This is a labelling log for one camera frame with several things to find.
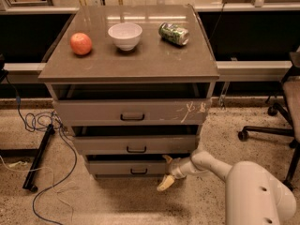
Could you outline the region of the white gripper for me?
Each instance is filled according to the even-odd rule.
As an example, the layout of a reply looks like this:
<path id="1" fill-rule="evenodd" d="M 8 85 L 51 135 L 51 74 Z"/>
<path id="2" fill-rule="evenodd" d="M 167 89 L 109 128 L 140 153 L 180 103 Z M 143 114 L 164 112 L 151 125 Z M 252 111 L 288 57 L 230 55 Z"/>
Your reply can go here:
<path id="1" fill-rule="evenodd" d="M 169 164 L 169 174 L 165 175 L 161 183 L 157 186 L 157 191 L 164 191 L 168 189 L 175 179 L 183 179 L 187 175 L 182 171 L 184 166 L 184 160 L 182 158 L 173 159 L 169 155 L 163 155 L 166 160 L 166 163 Z"/>

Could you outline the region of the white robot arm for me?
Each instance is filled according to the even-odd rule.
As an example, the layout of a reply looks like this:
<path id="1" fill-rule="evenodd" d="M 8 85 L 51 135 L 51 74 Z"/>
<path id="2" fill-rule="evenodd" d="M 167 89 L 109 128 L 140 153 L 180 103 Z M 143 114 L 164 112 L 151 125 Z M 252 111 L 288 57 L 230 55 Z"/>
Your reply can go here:
<path id="1" fill-rule="evenodd" d="M 296 212 L 296 199 L 288 187 L 254 162 L 229 165 L 199 149 L 189 157 L 164 158 L 166 173 L 157 187 L 159 191 L 177 179 L 205 172 L 225 183 L 226 225 L 280 225 Z"/>

